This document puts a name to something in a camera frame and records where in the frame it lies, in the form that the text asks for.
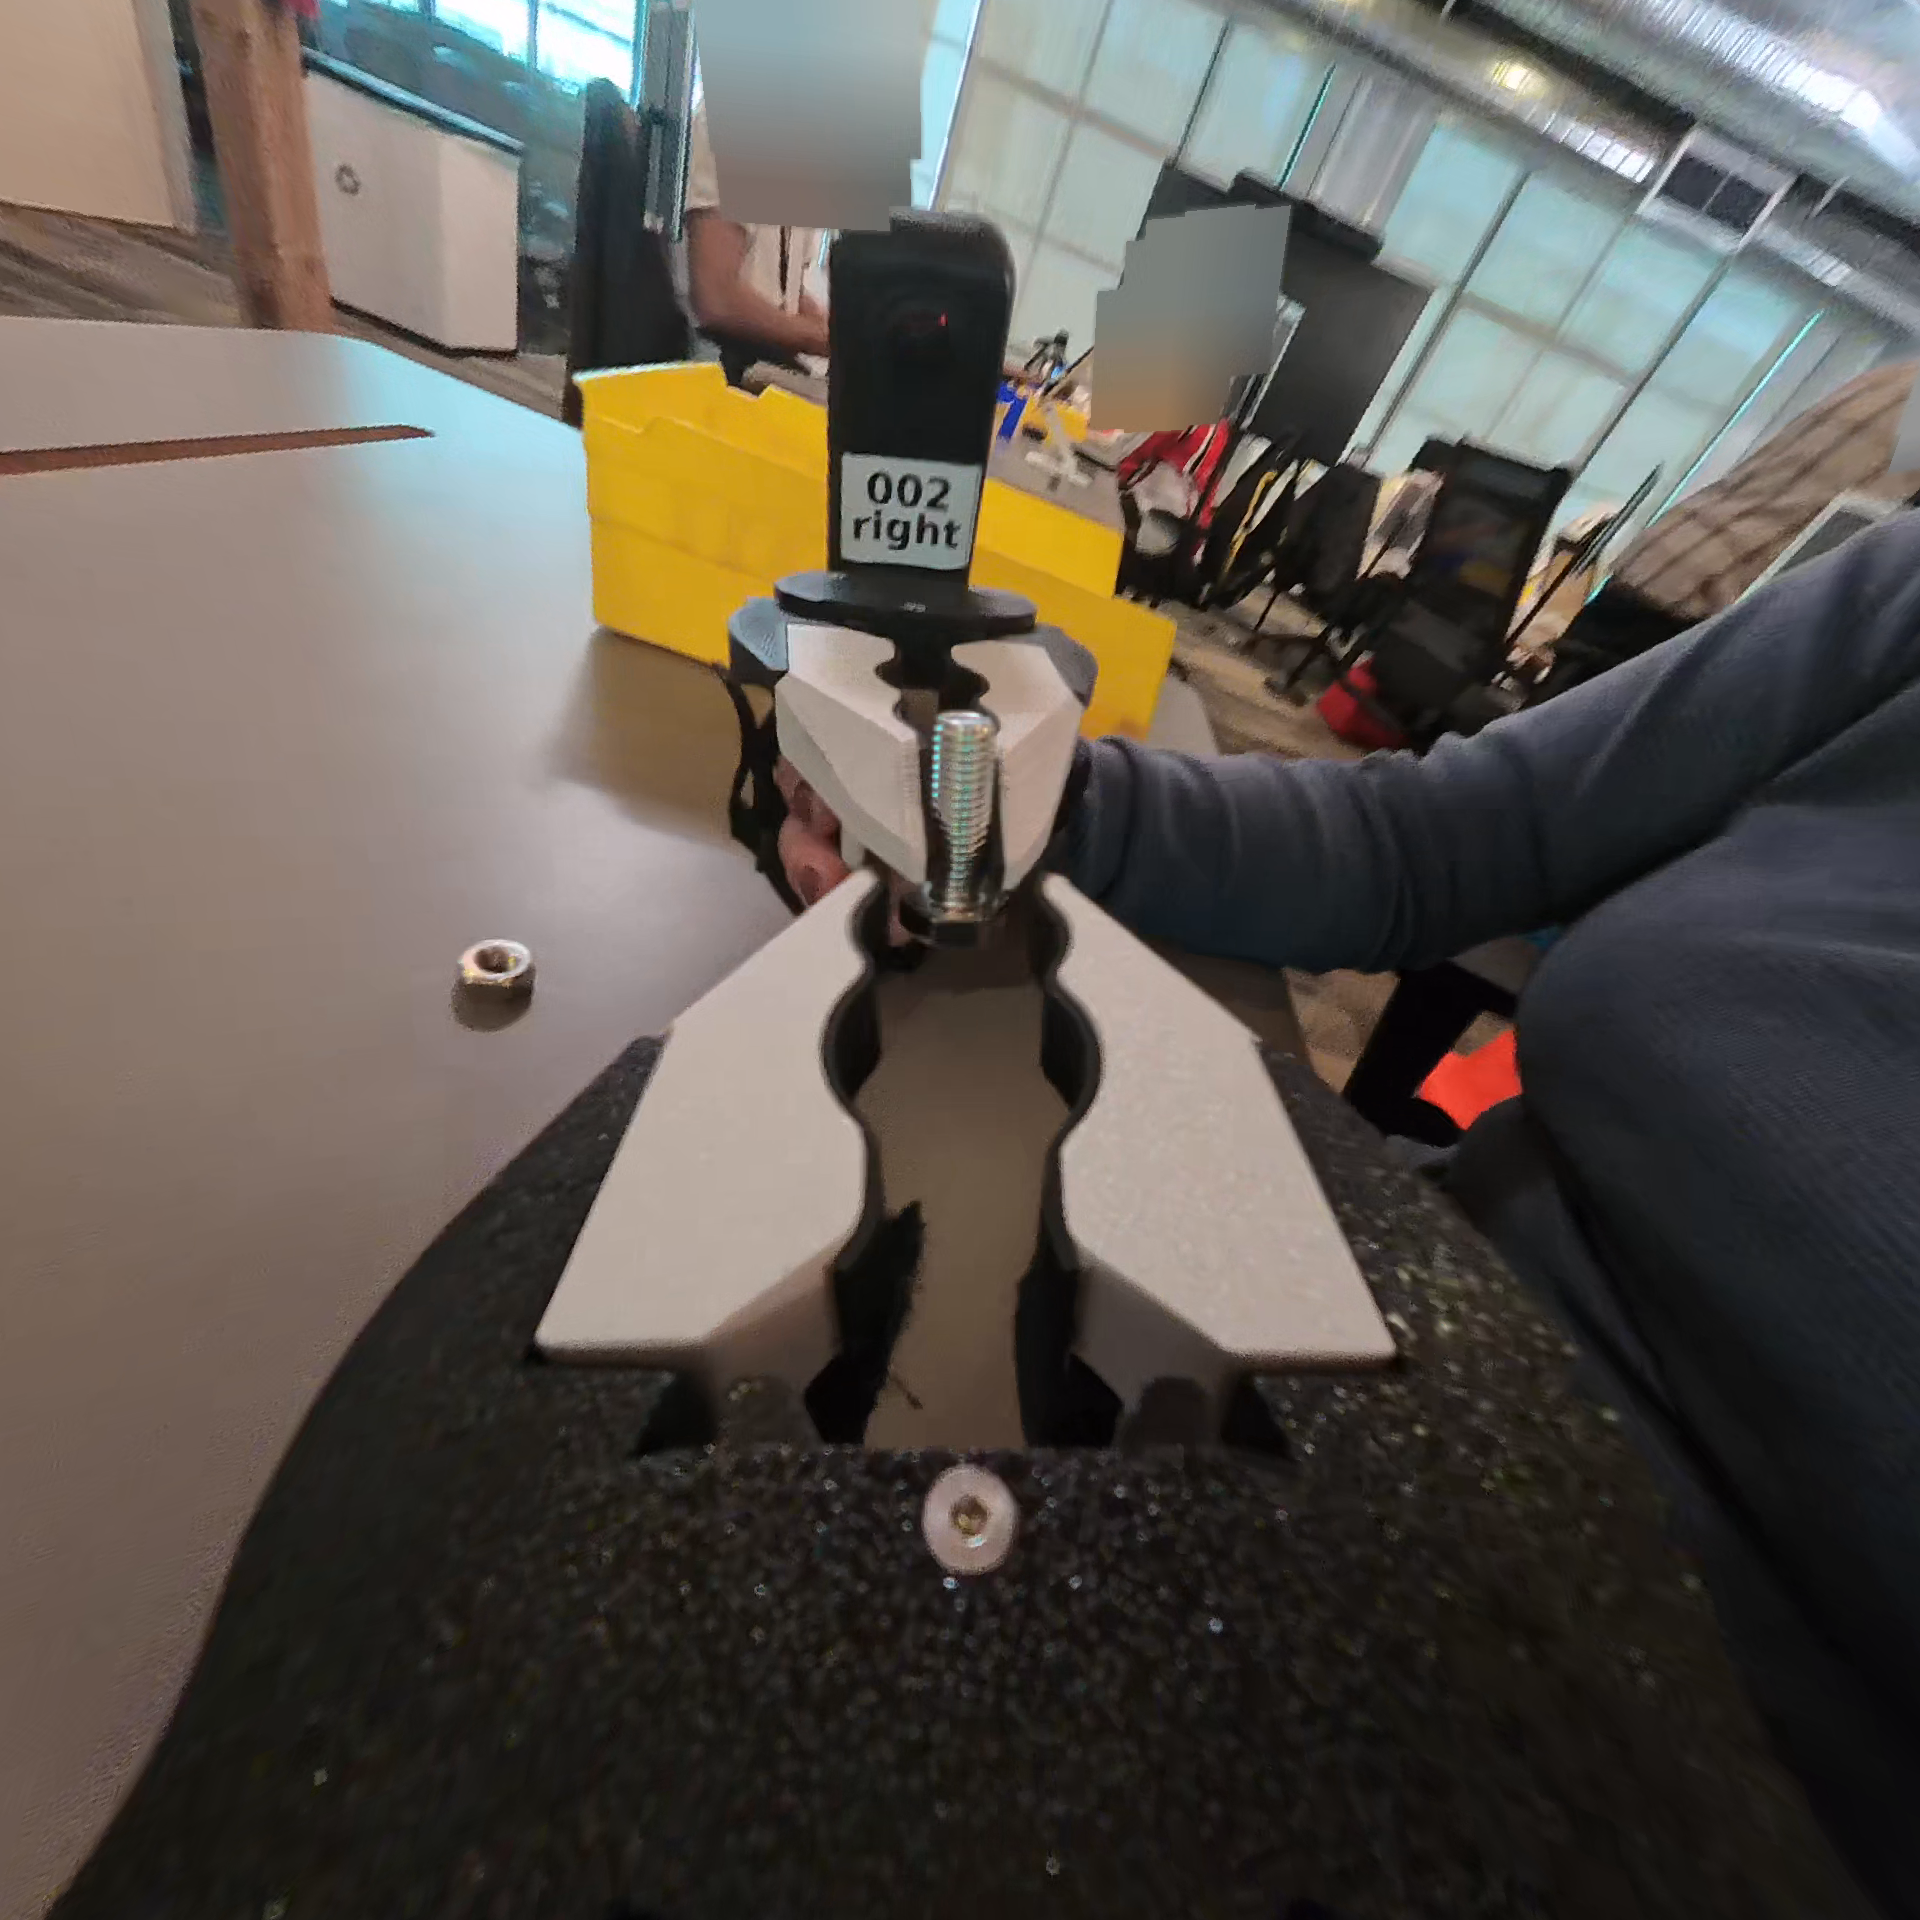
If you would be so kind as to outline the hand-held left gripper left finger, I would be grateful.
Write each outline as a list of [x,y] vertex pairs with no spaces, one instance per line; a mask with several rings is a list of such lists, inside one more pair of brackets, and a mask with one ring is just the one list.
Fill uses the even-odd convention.
[[542,1320],[542,1359],[790,1387],[867,1428],[922,1246],[857,1092],[879,1060],[891,901],[857,872],[670,1029]]

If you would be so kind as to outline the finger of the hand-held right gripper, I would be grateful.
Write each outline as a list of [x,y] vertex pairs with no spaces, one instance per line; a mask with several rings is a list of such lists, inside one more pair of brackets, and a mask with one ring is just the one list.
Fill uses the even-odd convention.
[[921,733],[881,676],[895,647],[864,630],[786,621],[774,687],[783,760],[823,797],[859,852],[921,879]]
[[981,705],[995,723],[998,876],[1018,889],[1051,839],[1085,701],[1033,637],[965,643],[959,664],[983,681]]

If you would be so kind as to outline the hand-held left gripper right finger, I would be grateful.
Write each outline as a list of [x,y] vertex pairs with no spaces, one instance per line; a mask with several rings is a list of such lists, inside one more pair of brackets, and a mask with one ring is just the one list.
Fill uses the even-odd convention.
[[1035,912],[1065,1115],[1018,1287],[1024,1439],[1255,1444],[1258,1381],[1392,1366],[1273,1052],[1067,879]]

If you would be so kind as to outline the silver bolt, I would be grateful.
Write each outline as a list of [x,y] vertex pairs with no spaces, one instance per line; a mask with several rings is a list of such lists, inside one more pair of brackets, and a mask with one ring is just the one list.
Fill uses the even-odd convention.
[[983,709],[942,711],[927,736],[927,857],[915,891],[922,936],[976,943],[1001,908],[995,840],[998,724]]

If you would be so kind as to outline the person's right forearm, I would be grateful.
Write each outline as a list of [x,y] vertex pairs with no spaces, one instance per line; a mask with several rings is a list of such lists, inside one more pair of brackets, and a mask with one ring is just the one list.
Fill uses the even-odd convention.
[[1822,932],[1915,912],[1915,512],[1424,755],[1097,741],[1048,865],[1142,936],[1399,972],[1642,891]]

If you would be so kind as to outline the person's right hand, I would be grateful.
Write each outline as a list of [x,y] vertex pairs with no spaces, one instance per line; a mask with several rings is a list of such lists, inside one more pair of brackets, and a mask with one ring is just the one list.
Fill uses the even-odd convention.
[[777,852],[782,859],[782,872],[795,899],[805,908],[810,908],[835,889],[855,868],[870,868],[886,879],[888,945],[911,945],[914,935],[902,925],[899,917],[899,901],[904,896],[902,877],[877,863],[870,855],[864,855],[859,861],[847,861],[838,816],[790,760],[779,759],[774,764],[774,787],[783,805]]

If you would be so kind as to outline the yellow plastic bin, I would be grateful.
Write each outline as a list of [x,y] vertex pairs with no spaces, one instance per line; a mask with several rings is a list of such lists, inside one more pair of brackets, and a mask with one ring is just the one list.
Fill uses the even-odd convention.
[[[715,363],[578,374],[592,612],[610,633],[699,664],[729,663],[729,619],[800,568],[825,566],[825,409],[752,395]],[[1089,648],[1085,736],[1147,741],[1173,621],[1112,595],[1119,533],[992,471],[974,580],[1018,592]]]

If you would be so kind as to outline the orange red object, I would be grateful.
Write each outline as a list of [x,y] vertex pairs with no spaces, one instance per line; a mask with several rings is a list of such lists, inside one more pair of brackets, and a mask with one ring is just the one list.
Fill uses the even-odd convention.
[[1519,1095],[1517,1037],[1511,1029],[1467,1052],[1448,1048],[1418,1083],[1418,1099],[1457,1131]]

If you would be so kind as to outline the black office chair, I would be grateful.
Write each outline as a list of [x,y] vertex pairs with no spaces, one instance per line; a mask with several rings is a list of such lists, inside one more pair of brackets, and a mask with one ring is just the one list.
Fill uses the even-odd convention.
[[1424,750],[1487,689],[1535,553],[1573,471],[1455,440],[1403,587],[1366,640],[1374,701]]
[[648,215],[661,111],[635,110],[610,80],[583,88],[583,150],[567,275],[561,421],[585,425],[579,376],[675,366],[691,329],[670,243]]

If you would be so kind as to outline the red bag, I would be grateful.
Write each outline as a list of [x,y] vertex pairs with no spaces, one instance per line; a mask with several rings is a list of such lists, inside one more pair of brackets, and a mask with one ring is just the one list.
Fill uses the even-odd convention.
[[1342,669],[1311,701],[1327,732],[1358,752],[1400,752],[1407,736],[1378,703],[1374,661],[1361,656]]

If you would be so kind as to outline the black partition panel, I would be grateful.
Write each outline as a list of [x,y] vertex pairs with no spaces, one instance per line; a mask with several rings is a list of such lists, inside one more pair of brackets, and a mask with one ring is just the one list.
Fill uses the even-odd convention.
[[1338,463],[1424,312],[1429,286],[1378,264],[1381,239],[1369,230],[1251,174],[1215,185],[1166,161],[1142,215],[1239,203],[1287,208],[1281,294],[1302,312],[1241,425],[1298,459]]

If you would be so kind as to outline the person's torso in dark sweater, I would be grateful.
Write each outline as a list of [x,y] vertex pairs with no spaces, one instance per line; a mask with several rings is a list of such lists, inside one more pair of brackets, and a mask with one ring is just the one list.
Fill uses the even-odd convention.
[[1455,1195],[1671,1476],[1838,1854],[1915,1915],[1915,817],[1739,831],[1574,924]]

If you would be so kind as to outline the plaid cloth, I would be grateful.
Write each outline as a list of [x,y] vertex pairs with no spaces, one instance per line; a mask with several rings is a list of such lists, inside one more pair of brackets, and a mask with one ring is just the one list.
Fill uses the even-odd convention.
[[1913,495],[1915,379],[1910,359],[1845,382],[1654,519],[1607,585],[1690,627],[1733,605],[1834,497]]

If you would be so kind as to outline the wooden post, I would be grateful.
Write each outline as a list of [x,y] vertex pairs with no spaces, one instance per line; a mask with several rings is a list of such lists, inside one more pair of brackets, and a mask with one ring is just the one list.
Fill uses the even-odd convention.
[[191,3],[207,129],[246,321],[330,331],[312,142],[304,108],[304,4]]

